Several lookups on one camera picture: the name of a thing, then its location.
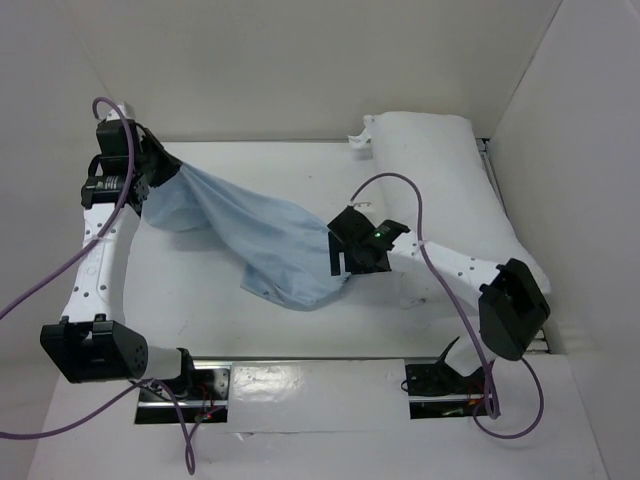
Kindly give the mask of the light blue pillowcase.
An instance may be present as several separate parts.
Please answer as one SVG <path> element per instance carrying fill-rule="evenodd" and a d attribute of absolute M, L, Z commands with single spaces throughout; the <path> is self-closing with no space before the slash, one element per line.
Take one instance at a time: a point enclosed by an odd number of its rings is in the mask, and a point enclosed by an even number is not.
<path fill-rule="evenodd" d="M 284 308 L 321 308 L 350 277 L 331 274 L 329 230 L 320 218 L 189 164 L 150 189 L 142 216 L 164 231 L 213 230 L 245 262 L 241 287 Z"/>

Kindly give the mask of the white pillow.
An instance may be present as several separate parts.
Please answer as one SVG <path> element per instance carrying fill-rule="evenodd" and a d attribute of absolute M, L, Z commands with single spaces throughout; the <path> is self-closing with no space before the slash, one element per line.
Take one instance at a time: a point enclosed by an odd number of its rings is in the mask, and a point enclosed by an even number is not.
<path fill-rule="evenodd" d="M 349 143 L 370 147 L 382 179 L 387 218 L 415 227 L 428 241 L 481 260 L 527 264 L 540 290 L 551 282 L 519 242 L 484 170 L 471 122 L 457 115 L 386 112 L 366 115 Z"/>

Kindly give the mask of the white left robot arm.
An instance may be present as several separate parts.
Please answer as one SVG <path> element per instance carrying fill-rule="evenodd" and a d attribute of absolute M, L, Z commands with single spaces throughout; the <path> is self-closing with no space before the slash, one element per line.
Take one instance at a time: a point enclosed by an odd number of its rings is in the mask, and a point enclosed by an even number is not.
<path fill-rule="evenodd" d="M 184 348 L 151 347 L 125 324 L 124 287 L 133 237 L 153 187 L 181 166 L 149 129 L 129 119 L 97 126 L 100 152 L 81 189 L 84 239 L 73 290 L 58 322 L 41 329 L 40 344 L 73 384 L 151 378 L 176 399 L 196 390 Z"/>

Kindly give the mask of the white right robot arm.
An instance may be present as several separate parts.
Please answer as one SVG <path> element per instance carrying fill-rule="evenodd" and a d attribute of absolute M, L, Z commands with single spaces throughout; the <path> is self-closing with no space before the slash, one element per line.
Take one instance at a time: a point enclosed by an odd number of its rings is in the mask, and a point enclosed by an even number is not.
<path fill-rule="evenodd" d="M 346 207 L 329 224 L 331 274 L 406 274 L 436 283 L 475 308 L 479 327 L 454 341 L 441 355 L 436 379 L 448 392 L 460 391 L 471 375 L 498 358 L 519 361 L 550 315 L 550 307 L 529 267 L 511 258 L 504 264 L 480 260 L 427 242 L 393 220 L 374 225 Z"/>

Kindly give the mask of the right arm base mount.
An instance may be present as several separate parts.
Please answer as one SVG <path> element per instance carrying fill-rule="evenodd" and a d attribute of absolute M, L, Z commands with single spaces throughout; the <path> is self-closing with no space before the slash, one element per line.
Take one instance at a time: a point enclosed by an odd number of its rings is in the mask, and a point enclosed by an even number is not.
<path fill-rule="evenodd" d="M 481 368 L 463 377 L 439 361 L 406 363 L 400 384 L 412 420 L 486 416 L 484 387 Z"/>

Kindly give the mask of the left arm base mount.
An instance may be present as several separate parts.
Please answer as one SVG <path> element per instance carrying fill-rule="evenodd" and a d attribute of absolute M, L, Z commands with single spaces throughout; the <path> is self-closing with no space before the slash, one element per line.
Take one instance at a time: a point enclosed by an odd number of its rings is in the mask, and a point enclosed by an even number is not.
<path fill-rule="evenodd" d="M 165 380 L 180 408 L 184 422 L 223 424 L 228 421 L 230 364 L 196 365 L 186 380 Z M 154 381 L 143 387 L 134 416 L 136 425 L 178 424 L 179 416 L 169 393 Z"/>

